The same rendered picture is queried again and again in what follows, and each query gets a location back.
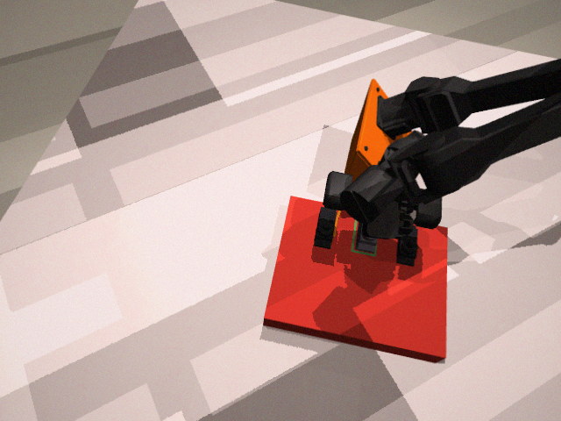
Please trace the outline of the grey micro servo with orange cable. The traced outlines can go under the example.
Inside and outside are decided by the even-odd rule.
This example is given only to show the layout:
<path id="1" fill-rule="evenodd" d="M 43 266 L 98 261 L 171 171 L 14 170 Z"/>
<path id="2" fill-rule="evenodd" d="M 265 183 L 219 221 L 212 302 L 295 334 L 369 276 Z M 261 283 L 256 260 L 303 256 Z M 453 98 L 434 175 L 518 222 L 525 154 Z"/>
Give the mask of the grey micro servo with orange cable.
<path id="1" fill-rule="evenodd" d="M 339 210 L 337 212 L 337 215 L 336 215 L 333 238 L 336 237 L 337 222 L 338 222 L 340 213 L 341 213 L 341 211 Z M 376 238 L 365 237 L 362 233 L 362 226 L 363 226 L 363 224 L 359 222 L 355 249 L 358 249 L 359 251 L 368 252 L 368 253 L 374 253 L 375 252 L 375 246 L 377 244 L 377 239 Z"/>

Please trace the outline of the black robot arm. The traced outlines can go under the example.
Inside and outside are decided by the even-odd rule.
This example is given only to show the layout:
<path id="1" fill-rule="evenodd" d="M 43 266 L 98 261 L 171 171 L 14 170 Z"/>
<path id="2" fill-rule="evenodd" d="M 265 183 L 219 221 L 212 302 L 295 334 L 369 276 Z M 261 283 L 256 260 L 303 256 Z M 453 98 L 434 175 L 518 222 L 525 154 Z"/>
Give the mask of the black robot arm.
<path id="1" fill-rule="evenodd" d="M 539 99 L 487 124 L 459 126 L 475 112 Z M 415 224 L 399 210 L 403 197 L 409 206 L 430 203 L 476 182 L 496 161 L 561 137 L 561 59 L 476 82 L 422 76 L 405 92 L 377 95 L 376 125 L 391 140 L 411 133 L 388 145 L 340 202 L 365 237 L 402 239 Z"/>

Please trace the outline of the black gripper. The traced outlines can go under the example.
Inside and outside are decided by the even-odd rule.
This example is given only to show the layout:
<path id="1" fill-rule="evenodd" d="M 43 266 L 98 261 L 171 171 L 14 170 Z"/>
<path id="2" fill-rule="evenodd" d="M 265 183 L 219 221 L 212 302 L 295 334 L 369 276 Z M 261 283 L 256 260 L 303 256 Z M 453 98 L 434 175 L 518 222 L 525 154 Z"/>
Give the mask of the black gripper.
<path id="1" fill-rule="evenodd" d="M 323 197 L 323 206 L 328 209 L 344 211 L 340 202 L 340 194 L 352 183 L 352 175 L 331 171 L 328 174 Z M 435 229 L 442 219 L 442 197 L 430 203 L 419 203 L 409 206 L 405 197 L 401 200 L 399 210 L 405 210 L 409 216 L 416 211 L 415 224 L 419 227 Z"/>

